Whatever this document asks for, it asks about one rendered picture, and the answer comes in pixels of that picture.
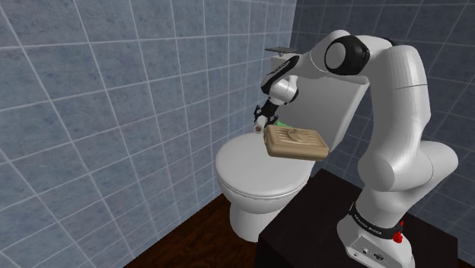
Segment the tan ridged soap dish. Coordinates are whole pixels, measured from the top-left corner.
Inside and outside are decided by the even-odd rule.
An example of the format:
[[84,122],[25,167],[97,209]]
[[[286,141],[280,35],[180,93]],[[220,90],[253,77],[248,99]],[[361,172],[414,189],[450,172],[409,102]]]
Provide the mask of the tan ridged soap dish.
[[268,125],[263,141],[269,156],[308,161],[322,161],[329,147],[320,134],[312,129]]

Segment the white toilet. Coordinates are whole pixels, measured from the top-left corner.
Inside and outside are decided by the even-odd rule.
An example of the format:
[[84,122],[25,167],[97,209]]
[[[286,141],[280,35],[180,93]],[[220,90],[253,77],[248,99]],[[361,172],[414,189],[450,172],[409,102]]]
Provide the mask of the white toilet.
[[[273,87],[264,93],[280,122],[317,131],[332,152],[343,140],[369,83],[364,77],[287,75],[287,69],[302,58],[294,53],[272,57],[272,71],[262,82]],[[234,233],[257,242],[260,232],[308,182],[313,166],[309,160],[270,156],[262,132],[227,141],[215,156],[215,170],[231,204]]]

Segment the dark robot stand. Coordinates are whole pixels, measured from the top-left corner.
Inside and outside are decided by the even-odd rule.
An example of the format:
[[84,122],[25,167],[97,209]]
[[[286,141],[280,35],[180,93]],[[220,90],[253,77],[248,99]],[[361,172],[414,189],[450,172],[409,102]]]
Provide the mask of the dark robot stand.
[[[366,268],[346,254],[336,230],[360,193],[319,170],[260,233],[255,268]],[[409,213],[403,234],[416,268],[473,268],[457,257],[457,238]]]

